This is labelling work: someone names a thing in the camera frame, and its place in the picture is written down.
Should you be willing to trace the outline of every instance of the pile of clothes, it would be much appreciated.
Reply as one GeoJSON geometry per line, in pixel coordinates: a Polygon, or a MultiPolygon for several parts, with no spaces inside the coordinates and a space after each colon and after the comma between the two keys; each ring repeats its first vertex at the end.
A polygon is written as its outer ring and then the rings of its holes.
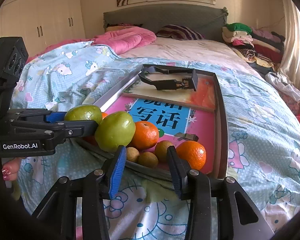
{"type": "Polygon", "coordinates": [[[263,78],[278,69],[284,50],[284,36],[256,30],[243,23],[232,23],[222,27],[222,38],[263,78]]]}

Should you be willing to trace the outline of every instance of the bed sheet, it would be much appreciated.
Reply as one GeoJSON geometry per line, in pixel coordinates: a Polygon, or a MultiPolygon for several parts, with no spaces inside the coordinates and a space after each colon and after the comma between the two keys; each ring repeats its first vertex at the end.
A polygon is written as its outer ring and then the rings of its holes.
{"type": "MultiPolygon", "coordinates": [[[[11,107],[66,111],[93,103],[141,64],[215,72],[228,120],[227,175],[238,180],[274,231],[298,212],[300,124],[272,86],[247,71],[203,62],[121,58],[107,46],[74,43],[25,66],[11,107]],[[76,54],[68,58],[72,51],[76,54]]],[[[18,177],[26,209],[33,212],[59,177],[83,177],[103,161],[74,140],[58,145],[52,156],[26,158],[18,177]]],[[[189,203],[177,200],[172,189],[171,183],[125,169],[117,196],[104,201],[110,239],[184,239],[189,203]]],[[[212,203],[212,239],[216,239],[212,203]]],[[[80,204],[77,218],[80,233],[80,204]]]]}
{"type": "Polygon", "coordinates": [[[241,70],[259,77],[259,74],[227,45],[217,41],[178,41],[157,37],[151,44],[131,49],[121,54],[120,57],[156,57],[178,61],[204,62],[241,70]]]}

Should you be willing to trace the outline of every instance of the fingernail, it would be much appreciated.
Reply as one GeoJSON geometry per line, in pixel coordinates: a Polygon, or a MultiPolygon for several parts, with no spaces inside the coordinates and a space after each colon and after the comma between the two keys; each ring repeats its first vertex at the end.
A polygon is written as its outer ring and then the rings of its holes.
{"type": "Polygon", "coordinates": [[[7,176],[7,175],[10,175],[10,174],[11,174],[11,171],[9,171],[7,168],[2,169],[2,175],[3,176],[7,176]]]}

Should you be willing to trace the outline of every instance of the white wardrobe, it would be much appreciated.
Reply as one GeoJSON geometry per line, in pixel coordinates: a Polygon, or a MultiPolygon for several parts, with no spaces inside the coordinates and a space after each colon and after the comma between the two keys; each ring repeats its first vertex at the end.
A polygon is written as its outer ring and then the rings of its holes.
{"type": "Polygon", "coordinates": [[[62,40],[84,39],[80,0],[5,0],[2,36],[21,36],[29,56],[62,40]]]}

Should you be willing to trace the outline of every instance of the gray headboard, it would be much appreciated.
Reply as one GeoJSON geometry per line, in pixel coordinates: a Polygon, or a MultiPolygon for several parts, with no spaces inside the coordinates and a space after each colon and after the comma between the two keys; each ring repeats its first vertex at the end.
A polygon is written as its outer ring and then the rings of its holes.
{"type": "Polygon", "coordinates": [[[168,24],[183,25],[205,36],[207,40],[223,42],[221,27],[226,24],[228,12],[223,9],[184,3],[147,4],[105,12],[107,24],[143,24],[154,33],[168,24]]]}

